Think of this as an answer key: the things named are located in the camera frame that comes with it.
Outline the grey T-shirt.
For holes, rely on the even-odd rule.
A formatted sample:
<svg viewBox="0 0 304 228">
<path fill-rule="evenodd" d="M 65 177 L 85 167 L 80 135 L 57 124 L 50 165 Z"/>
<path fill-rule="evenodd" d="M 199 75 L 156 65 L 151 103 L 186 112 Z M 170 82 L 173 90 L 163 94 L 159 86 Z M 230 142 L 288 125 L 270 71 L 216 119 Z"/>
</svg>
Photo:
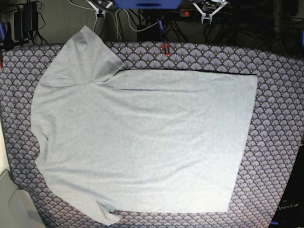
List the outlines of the grey T-shirt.
<svg viewBox="0 0 304 228">
<path fill-rule="evenodd" d="M 227 212 L 257 76 L 124 70 L 88 27 L 39 80 L 36 166 L 58 197 L 105 225 L 115 210 Z"/>
</svg>

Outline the red black table clamp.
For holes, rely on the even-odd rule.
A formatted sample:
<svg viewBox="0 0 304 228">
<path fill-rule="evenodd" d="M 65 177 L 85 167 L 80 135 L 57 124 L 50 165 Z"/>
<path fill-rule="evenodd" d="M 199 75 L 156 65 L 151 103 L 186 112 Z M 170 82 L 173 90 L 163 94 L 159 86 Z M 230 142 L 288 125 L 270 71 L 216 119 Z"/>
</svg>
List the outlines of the red black table clamp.
<svg viewBox="0 0 304 228">
<path fill-rule="evenodd" d="M 163 51 L 163 54 L 164 56 L 170 56 L 171 52 L 170 52 L 170 45 L 169 43 L 162 43 L 162 51 Z"/>
</svg>

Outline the black box under table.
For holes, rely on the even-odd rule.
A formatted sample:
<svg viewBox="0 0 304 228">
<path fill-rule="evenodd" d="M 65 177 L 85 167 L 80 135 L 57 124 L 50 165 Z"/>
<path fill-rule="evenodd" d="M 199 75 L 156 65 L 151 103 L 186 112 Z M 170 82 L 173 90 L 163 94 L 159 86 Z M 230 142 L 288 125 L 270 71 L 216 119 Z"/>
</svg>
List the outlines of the black box under table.
<svg viewBox="0 0 304 228">
<path fill-rule="evenodd" d="M 158 25 L 153 26 L 145 31 L 137 32 L 137 41 L 162 41 L 161 33 Z"/>
</svg>

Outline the black power strip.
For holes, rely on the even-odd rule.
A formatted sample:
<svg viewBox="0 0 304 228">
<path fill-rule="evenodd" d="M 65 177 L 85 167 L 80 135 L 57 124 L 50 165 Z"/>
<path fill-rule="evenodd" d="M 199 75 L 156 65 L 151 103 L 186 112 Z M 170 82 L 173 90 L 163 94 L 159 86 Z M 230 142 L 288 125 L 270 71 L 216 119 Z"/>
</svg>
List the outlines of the black power strip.
<svg viewBox="0 0 304 228">
<path fill-rule="evenodd" d="M 180 9 L 178 11 L 179 15 L 183 18 L 199 18 L 206 20 L 213 20 L 216 18 L 216 14 L 220 13 L 223 9 L 215 9 L 215 10 L 197 10 L 197 9 Z"/>
</svg>

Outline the blue box overhead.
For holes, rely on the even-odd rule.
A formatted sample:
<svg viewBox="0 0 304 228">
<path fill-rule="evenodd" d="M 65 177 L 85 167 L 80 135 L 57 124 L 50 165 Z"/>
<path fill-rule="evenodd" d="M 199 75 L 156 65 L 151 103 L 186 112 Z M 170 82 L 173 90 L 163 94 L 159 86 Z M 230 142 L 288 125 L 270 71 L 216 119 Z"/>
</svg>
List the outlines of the blue box overhead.
<svg viewBox="0 0 304 228">
<path fill-rule="evenodd" d="M 115 0 L 116 6 L 122 9 L 176 9 L 181 0 Z"/>
</svg>

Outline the fan-patterned tablecloth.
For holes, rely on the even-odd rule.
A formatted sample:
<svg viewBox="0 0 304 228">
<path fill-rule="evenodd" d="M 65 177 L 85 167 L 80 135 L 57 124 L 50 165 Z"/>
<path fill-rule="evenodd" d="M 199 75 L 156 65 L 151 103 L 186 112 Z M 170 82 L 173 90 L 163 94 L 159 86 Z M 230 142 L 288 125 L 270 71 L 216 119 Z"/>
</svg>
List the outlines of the fan-patterned tablecloth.
<svg viewBox="0 0 304 228">
<path fill-rule="evenodd" d="M 186 69 L 252 73 L 256 101 L 235 189 L 226 213 L 138 213 L 119 211 L 117 228 L 266 228 L 286 189 L 304 133 L 304 61 L 299 57 L 226 46 L 107 42 L 128 69 Z M 99 228 L 101 224 L 55 196 L 35 166 L 39 145 L 30 130 L 35 87 L 58 44 L 2 53 L 0 109 L 10 172 L 30 194 L 48 228 Z"/>
</svg>

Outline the black power adapter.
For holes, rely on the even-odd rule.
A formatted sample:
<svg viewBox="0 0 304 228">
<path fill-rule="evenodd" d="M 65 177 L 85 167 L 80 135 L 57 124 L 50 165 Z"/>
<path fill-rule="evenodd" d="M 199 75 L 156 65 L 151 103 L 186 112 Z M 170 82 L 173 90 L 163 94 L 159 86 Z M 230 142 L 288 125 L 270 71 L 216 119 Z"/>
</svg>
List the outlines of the black power adapter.
<svg viewBox="0 0 304 228">
<path fill-rule="evenodd" d="M 28 1 L 22 9 L 14 13 L 14 36 L 15 40 L 32 40 L 38 30 L 37 1 Z"/>
</svg>

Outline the beige plastic bin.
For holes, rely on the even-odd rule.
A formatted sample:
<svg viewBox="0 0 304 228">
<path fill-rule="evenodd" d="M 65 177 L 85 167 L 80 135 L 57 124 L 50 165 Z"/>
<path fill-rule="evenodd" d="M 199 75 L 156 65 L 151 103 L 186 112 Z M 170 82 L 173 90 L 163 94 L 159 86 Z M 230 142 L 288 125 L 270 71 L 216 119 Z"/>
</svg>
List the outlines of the beige plastic bin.
<svg viewBox="0 0 304 228">
<path fill-rule="evenodd" d="M 10 172 L 0 175 L 0 226 L 2 228 L 44 228 L 30 195 L 13 182 Z"/>
</svg>

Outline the black OpenArm case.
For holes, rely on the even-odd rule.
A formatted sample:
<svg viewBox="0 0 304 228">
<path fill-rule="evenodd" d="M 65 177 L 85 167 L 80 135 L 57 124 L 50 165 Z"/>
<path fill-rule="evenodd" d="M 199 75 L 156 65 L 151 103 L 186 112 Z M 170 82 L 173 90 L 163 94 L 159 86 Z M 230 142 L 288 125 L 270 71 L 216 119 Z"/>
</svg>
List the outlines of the black OpenArm case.
<svg viewBox="0 0 304 228">
<path fill-rule="evenodd" d="M 288 184 L 270 228 L 304 226 L 304 147 L 301 145 Z"/>
</svg>

